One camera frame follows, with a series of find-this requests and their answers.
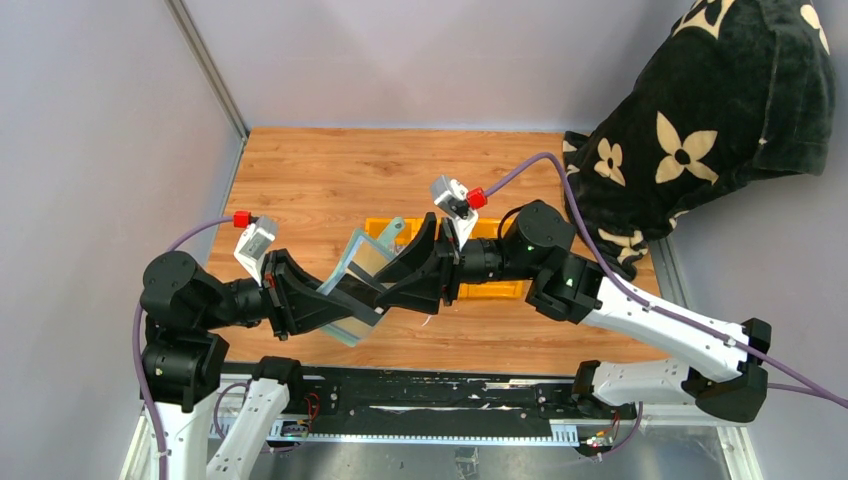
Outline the black credit card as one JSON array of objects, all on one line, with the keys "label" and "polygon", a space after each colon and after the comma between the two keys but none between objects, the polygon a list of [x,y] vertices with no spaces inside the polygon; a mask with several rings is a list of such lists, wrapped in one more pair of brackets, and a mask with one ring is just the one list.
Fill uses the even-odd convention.
[{"label": "black credit card", "polygon": [[359,303],[366,305],[372,310],[378,308],[376,300],[381,291],[355,276],[348,274],[344,275],[336,284],[335,289],[350,296]]}]

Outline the mint green leather card holder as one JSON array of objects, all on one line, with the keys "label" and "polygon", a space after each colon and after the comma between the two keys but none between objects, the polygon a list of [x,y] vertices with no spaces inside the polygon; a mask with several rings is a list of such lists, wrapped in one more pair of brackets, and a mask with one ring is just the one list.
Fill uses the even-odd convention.
[{"label": "mint green leather card holder", "polygon": [[[327,296],[332,292],[340,292],[335,289],[335,286],[344,275],[348,274],[378,288],[382,293],[388,286],[379,283],[374,276],[396,257],[396,252],[392,249],[394,242],[381,243],[369,236],[363,228],[354,229],[334,270],[318,291]],[[344,345],[354,347],[368,337],[375,327],[355,326],[354,320],[349,318],[322,327],[320,330]]]}]

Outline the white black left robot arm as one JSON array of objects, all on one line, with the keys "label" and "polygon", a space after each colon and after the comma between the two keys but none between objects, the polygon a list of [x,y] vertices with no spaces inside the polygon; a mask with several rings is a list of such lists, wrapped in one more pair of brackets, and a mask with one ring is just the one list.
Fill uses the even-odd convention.
[{"label": "white black left robot arm", "polygon": [[205,479],[201,435],[215,417],[229,350],[224,327],[262,321],[286,339],[352,317],[372,325],[384,312],[385,290],[359,266],[336,281],[303,270],[284,249],[259,262],[259,276],[224,283],[187,252],[167,251],[146,267],[136,311],[136,372],[152,428],[154,479]]}]

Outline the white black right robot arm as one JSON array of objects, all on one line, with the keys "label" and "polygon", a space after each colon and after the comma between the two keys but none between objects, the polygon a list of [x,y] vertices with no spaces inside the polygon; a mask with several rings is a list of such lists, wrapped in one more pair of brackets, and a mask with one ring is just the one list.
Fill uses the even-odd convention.
[{"label": "white black right robot arm", "polygon": [[761,357],[770,325],[726,323],[685,310],[605,274],[576,255],[575,227],[543,201],[519,208],[493,238],[462,240],[450,219],[428,214],[412,241],[376,273],[377,302],[429,315],[458,297],[463,284],[528,281],[526,301],[555,321],[625,334],[666,353],[643,363],[581,363],[571,403],[584,417],[644,403],[693,405],[715,418],[749,423],[768,389]]}]

